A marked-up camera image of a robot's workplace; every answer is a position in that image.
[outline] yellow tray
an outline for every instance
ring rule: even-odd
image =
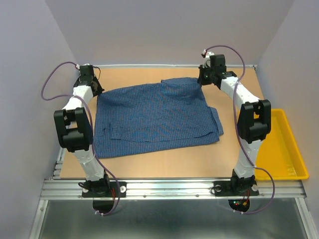
[[[271,110],[271,132],[259,149],[256,165],[270,172],[274,180],[309,178],[286,114],[282,109]],[[255,175],[256,180],[270,180],[261,170],[256,170]]]

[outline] gray wall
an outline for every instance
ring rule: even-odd
[[[43,0],[2,1],[0,32],[0,238],[24,239],[59,149],[53,111],[66,102],[44,102],[40,90],[52,68],[74,57]],[[74,77],[64,67],[46,94],[71,90]]]
[[[264,96],[283,108],[306,162],[307,204],[319,230],[319,1],[295,0],[258,67]]]
[[[215,44],[257,64],[293,1],[46,0],[77,61],[94,64],[199,64]]]

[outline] gray floor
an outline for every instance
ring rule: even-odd
[[[252,199],[251,209],[268,199]],[[108,217],[92,201],[50,201],[42,239],[303,239],[294,199],[275,199],[265,211],[240,215],[227,200],[121,201]]]

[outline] table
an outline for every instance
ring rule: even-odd
[[[242,68],[228,70],[234,71],[238,76],[242,73]],[[158,83],[162,79],[198,77],[198,74],[197,68],[105,68],[101,69],[99,82],[108,91],[121,87]],[[246,70],[242,83],[255,96],[263,99],[254,69]],[[239,153],[232,100],[214,85],[204,86],[203,92],[207,104],[217,109],[223,125],[224,134],[219,142],[101,159],[101,162],[118,178],[230,177]],[[93,121],[95,121],[96,99],[92,99],[89,103]],[[69,152],[65,152],[60,178],[85,178],[81,165]]]

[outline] blue cloth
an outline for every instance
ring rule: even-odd
[[[100,158],[214,143],[223,134],[196,78],[120,88],[97,99],[94,144]]]

